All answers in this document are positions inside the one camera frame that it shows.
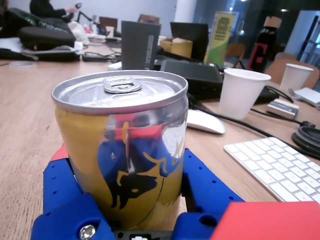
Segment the blue gripper finger with pink tip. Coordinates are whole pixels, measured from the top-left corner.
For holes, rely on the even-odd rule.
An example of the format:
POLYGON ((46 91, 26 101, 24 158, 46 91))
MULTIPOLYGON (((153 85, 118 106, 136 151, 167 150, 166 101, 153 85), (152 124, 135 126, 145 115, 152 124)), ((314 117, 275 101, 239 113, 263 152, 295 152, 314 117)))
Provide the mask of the blue gripper finger with pink tip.
POLYGON ((81 190, 62 146, 43 172, 43 213, 33 240, 114 240, 116 237, 90 193, 81 190))
POLYGON ((184 152, 181 195, 187 211, 196 213, 224 213, 230 203, 244 201, 188 148, 184 152))

